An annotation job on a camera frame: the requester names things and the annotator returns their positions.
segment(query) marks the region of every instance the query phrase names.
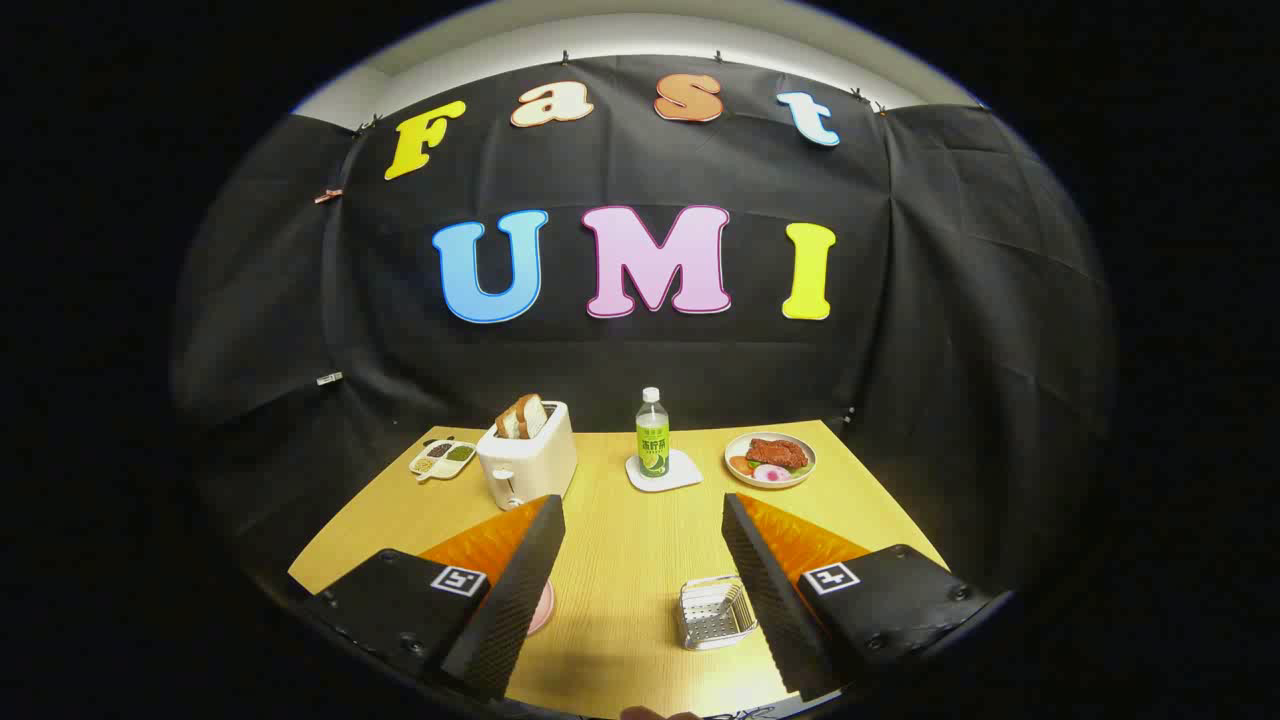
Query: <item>meat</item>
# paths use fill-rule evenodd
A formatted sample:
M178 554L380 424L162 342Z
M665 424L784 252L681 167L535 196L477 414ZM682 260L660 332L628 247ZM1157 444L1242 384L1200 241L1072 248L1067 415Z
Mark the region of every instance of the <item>meat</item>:
M748 460L778 465L787 470L795 470L809 464L800 446L787 439L760 439L751 438L751 447L746 451Z

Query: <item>hand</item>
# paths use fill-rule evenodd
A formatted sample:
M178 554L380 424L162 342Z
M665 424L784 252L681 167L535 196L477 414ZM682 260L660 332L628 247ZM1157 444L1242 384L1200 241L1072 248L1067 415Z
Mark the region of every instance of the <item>hand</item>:
M671 717L663 717L653 710L644 707L643 705L636 705L634 707L627 707L621 714L618 714L618 720L703 720L701 717L694 715L692 712L677 712Z

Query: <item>pink letter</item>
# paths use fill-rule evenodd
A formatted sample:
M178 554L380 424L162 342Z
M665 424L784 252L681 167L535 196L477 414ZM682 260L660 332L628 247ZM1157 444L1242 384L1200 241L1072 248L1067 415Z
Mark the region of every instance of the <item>pink letter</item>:
M730 297L721 275L721 228L728 213L709 205L680 211L659 247L635 210L607 206L589 210L582 224L595 232L595 297L586 304L593 318L621 318L635 309L622 290L623 269L650 313L662 307L680 270L680 292L671 305L681 313L723 313Z

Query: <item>blue letter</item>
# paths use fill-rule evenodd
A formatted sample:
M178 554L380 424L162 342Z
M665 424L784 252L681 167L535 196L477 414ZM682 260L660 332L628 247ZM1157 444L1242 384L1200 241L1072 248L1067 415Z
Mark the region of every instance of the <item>blue letter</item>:
M822 120L818 118L818 115L829 118L831 110L826 105L814 102L808 92L783 92L778 95L778 102L791 106L791 120L800 135L818 145L840 145L840 136L822 127Z
M435 233L431 245L440 251L440 283L449 311L468 323L502 323L532 307L543 284L538 228L545 224L545 210L521 210L498 220L498 229L511 237L511 287L499 295L480 290L476 241L484 225L458 223Z

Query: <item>screw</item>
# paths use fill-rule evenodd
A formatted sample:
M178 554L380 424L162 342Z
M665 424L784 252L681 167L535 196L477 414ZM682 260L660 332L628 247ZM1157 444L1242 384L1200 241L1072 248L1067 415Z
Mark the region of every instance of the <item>screw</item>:
M413 655L422 655L422 652L426 650L425 646L422 646L422 643L411 633L401 635L401 647L412 652Z

